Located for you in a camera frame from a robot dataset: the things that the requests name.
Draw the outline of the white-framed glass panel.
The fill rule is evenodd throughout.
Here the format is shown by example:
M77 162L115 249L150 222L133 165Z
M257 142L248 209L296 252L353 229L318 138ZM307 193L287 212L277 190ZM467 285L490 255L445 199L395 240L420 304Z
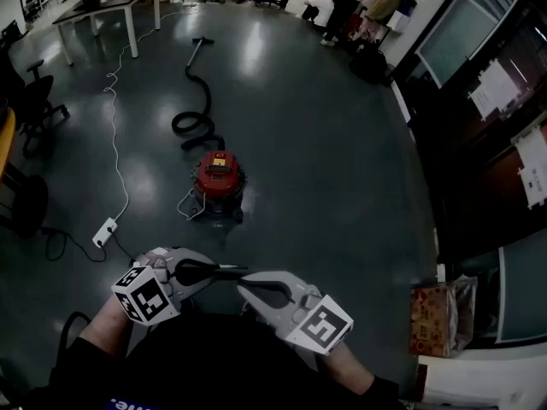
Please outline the white-framed glass panel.
M471 58L498 20L474 0L453 0L416 54L438 88Z

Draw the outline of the person's right forearm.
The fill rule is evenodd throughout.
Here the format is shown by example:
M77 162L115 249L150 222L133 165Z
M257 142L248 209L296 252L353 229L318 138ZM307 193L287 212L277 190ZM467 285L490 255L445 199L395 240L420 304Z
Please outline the person's right forearm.
M345 343L339 343L329 354L315 356L318 369L356 395L365 394L375 376L354 356Z

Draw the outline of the red vacuum cleaner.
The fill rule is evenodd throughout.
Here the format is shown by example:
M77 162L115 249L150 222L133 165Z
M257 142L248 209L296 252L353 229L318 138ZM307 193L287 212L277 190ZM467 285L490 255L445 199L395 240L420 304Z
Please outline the red vacuum cleaner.
M237 157L225 150L211 150L192 171L193 202L188 220L202 215L232 218L242 223L244 188L247 178Z

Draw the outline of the round wooden table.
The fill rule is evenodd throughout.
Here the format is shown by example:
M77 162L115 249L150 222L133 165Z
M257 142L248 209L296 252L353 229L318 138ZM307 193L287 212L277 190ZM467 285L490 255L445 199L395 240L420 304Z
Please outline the round wooden table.
M15 137L15 113L0 106L0 185L14 192L9 217L0 214L0 227L21 238L34 236L42 227L49 195L47 184L38 175L26 176L9 161Z

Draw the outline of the white power strip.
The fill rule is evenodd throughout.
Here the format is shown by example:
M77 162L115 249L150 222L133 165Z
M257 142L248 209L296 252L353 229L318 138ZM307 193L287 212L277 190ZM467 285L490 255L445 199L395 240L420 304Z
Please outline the white power strip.
M112 218L107 218L92 238L92 242L95 244L96 247L102 249L104 245L108 242L108 240L110 240L110 238L113 236L117 228L118 225L116 223L116 220Z

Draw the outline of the white paper sheet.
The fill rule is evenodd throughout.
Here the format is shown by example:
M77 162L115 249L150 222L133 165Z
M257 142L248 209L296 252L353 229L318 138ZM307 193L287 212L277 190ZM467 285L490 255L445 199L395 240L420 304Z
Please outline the white paper sheet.
M518 175L523 184L527 207L547 203L547 141L539 126L516 139L514 146L522 162Z
M478 87L468 93L468 98L478 109L482 121L496 109L504 112L521 95L521 89L498 59L490 61L478 80Z

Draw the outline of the black backpack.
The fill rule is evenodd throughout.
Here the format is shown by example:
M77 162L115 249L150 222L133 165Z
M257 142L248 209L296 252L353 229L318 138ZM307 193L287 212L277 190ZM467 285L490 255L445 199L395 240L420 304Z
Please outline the black backpack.
M369 84L383 84L388 74L385 55L374 44L359 45L349 63L350 71Z

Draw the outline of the person's left forearm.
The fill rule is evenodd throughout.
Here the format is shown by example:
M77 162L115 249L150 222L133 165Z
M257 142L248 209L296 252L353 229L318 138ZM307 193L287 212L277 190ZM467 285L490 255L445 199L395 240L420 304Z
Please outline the person's left forearm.
M103 352L125 358L129 349L133 322L117 297L112 295L79 337Z

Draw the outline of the person's black clothing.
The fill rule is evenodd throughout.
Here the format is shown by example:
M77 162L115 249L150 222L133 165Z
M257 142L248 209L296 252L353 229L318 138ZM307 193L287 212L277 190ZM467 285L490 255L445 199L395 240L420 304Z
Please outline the person's black clothing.
M224 314L160 324L125 357L77 338L30 410L406 410L383 380L357 395L265 325Z

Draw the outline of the clear plastic bag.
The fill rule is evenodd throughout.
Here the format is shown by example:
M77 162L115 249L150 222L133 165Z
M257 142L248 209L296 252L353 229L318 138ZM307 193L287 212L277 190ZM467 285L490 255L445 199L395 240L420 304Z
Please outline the clear plastic bag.
M461 352L473 339L478 279L461 275L450 284L450 350Z

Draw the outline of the metal vacuum wand with nozzle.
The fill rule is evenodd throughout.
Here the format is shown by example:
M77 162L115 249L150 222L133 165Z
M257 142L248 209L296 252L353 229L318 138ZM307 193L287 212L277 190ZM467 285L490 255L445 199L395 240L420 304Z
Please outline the metal vacuum wand with nozzle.
M194 38L192 40L192 42L195 44L195 48L188 60L188 62L186 63L186 66L185 68L186 69L189 69L193 63L193 61L195 60L196 56L197 56L197 53L198 51L204 46L204 45L208 45L208 44L214 44L215 41L211 38L206 38L204 36L200 37L200 38Z

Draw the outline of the black office chair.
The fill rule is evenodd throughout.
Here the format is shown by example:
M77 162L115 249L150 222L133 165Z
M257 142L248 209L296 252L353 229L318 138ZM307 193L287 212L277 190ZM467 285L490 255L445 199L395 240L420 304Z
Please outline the black office chair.
M52 118L60 112L66 119L69 112L64 104L53 107L49 95L54 83L52 75L39 75L39 68L44 60L37 60L26 70L32 72L34 81L26 83L15 70L7 50L0 50L0 104L5 104L15 113L15 130L26 135L22 153L30 158L38 150L29 146L34 138L41 138L48 132L44 126L47 118Z

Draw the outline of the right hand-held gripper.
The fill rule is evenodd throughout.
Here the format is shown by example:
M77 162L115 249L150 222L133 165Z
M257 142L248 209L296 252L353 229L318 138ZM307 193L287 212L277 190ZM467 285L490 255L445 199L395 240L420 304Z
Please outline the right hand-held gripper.
M250 273L237 288L277 338L300 349L329 355L354 325L329 295L287 271Z

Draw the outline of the dark-topped table with white legs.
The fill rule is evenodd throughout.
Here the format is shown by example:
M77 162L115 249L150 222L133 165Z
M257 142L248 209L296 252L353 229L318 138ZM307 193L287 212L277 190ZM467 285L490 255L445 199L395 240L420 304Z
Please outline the dark-topped table with white legs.
M52 25L56 28L58 38L61 43L63 55L67 64L71 67L74 64L72 57L68 52L67 42L64 38L62 27L79 18L88 17L91 23L91 30L93 35L98 35L98 28L96 23L96 16L102 13L113 12L117 10L123 10L126 19L126 31L129 39L129 46L132 54L132 58L138 58L138 46L135 35L132 7L139 0L95 0L94 3L85 3L84 1L77 2L71 9L65 11L56 20L52 22ZM155 17L155 29L161 29L160 20L160 0L153 0L154 4L154 17Z

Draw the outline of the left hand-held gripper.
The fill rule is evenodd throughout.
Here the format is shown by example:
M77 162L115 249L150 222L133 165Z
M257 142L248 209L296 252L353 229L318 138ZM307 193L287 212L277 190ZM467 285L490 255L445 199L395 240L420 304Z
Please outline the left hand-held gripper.
M179 268L213 271L221 267L191 249L158 247L134 257L111 290L130 320L158 325L179 316L184 300L215 281L215 276L205 271L177 271L174 277Z

